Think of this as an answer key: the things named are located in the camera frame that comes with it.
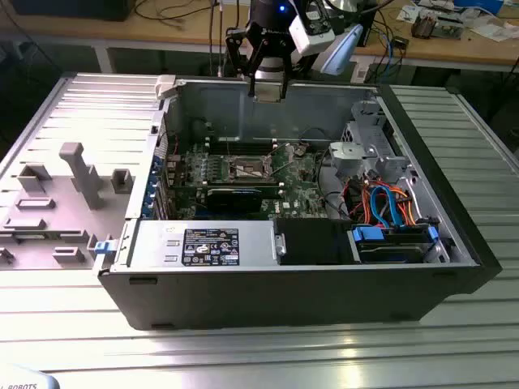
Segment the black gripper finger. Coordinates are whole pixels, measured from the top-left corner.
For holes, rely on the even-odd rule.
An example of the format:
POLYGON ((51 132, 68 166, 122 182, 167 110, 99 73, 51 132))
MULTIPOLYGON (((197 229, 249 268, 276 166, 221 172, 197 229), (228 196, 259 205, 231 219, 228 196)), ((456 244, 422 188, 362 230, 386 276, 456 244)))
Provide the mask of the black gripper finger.
POLYGON ((281 92, 280 92, 280 98, 282 100, 285 99, 289 80, 292 76, 292 61, 291 61, 291 54, 295 50, 295 45, 292 40, 283 39, 280 41, 280 55, 283 62, 283 79, 281 84, 281 92))
POLYGON ((255 96, 255 73, 264 59, 264 34, 260 26, 248 28, 231 28, 225 38, 227 53, 234 70, 249 78, 249 97, 255 96), (240 54, 242 43, 247 40, 252 47, 248 60, 243 60, 240 54))

